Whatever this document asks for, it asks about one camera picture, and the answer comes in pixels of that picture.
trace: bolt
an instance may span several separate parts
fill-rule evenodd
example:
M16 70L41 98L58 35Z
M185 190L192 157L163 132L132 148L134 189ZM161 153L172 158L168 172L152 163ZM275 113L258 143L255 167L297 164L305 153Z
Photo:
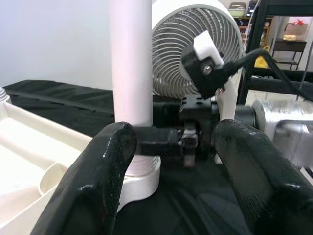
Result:
M203 68L203 74L204 75L210 75L210 73L212 72L212 67L209 65L204 66Z

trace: black fabric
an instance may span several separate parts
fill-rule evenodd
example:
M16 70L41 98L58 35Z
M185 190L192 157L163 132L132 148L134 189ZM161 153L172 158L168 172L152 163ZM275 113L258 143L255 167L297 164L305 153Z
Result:
M13 104L89 136L95 136L103 127L114 122L112 91L32 80L9 85L5 89L8 93L19 93L11 96ZM154 102L165 100L168 99L154 96ZM79 108L73 103L69 105L67 101L92 108ZM201 163L193 169L162 166L157 191L145 200L127 204L117 215L113 234L251 233L224 166Z

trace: white fan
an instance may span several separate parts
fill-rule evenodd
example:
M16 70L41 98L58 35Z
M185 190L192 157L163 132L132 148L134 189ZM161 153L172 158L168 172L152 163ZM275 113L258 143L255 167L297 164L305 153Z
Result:
M208 31L225 62L242 55L236 22L217 0L158 0L152 7L153 92L182 98L197 94L192 82L181 75L181 51L196 36Z

